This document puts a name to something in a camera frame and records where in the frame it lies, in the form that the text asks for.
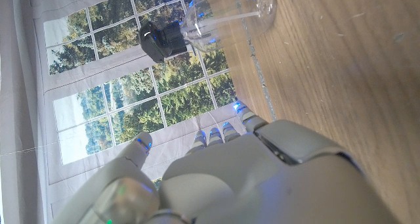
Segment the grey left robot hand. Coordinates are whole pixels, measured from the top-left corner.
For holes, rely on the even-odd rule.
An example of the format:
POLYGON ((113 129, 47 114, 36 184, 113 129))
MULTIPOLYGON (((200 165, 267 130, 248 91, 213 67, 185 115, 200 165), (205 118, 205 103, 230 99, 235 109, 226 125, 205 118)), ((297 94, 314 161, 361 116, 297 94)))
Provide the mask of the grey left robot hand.
POLYGON ((55 223, 396 223, 341 146, 287 120, 269 123, 237 102, 246 128, 198 131, 160 184, 142 172, 152 138, 139 133, 98 170, 55 223))

